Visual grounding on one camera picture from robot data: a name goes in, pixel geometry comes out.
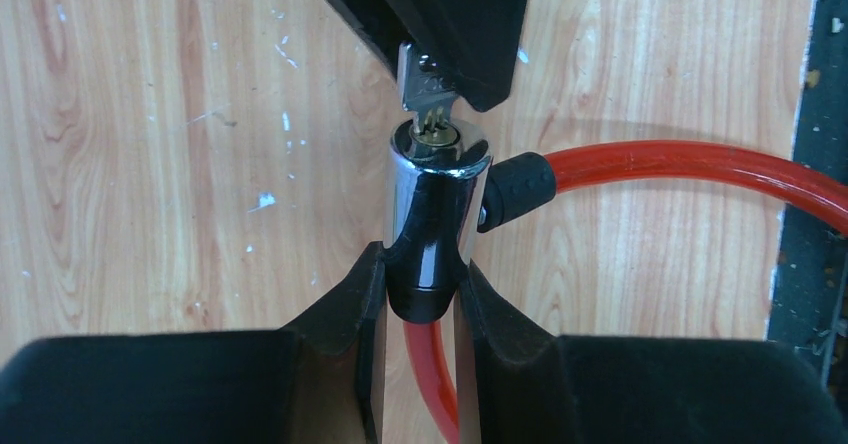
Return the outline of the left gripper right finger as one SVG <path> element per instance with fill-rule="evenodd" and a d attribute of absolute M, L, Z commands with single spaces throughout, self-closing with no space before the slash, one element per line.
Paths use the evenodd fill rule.
<path fill-rule="evenodd" d="M 553 335 L 477 267 L 455 309 L 464 443 L 843 443 L 812 368 L 762 341 Z"/>

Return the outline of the silver key with ring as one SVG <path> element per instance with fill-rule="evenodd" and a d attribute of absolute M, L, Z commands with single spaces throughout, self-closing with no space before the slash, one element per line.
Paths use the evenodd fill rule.
<path fill-rule="evenodd" d="M 441 143 L 436 134 L 450 124 L 459 98 L 454 86 L 440 74 L 435 58 L 417 45 L 402 43 L 398 53 L 397 84 L 403 109 L 413 113 L 413 135 L 425 142 Z"/>

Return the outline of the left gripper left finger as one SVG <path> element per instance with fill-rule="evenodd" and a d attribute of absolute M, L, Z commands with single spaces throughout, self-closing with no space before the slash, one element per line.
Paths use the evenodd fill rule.
<path fill-rule="evenodd" d="M 1 370 L 5 443 L 377 443 L 381 247 L 278 329 L 35 340 Z"/>

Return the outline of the red cable lock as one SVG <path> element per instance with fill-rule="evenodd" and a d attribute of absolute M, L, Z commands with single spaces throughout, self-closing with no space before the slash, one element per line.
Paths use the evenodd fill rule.
<path fill-rule="evenodd" d="M 390 305 L 404 322 L 420 392 L 445 438 L 459 433 L 455 309 L 471 267 L 473 241 L 592 185 L 689 178 L 748 188 L 847 227 L 847 189 L 791 161 L 722 144 L 642 140 L 590 145 L 495 162 L 481 131 L 455 122 L 425 142 L 412 123 L 390 140 L 384 262 Z"/>

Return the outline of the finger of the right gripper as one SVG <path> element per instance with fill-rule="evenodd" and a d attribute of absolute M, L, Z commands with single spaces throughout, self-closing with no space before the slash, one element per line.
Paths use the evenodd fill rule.
<path fill-rule="evenodd" d="M 414 44 L 477 112 L 510 95 L 528 0 L 383 0 L 374 38 L 395 64 L 399 48 Z"/>
<path fill-rule="evenodd" d="M 386 0 L 325 0 L 387 69 L 397 75 L 401 21 Z"/>

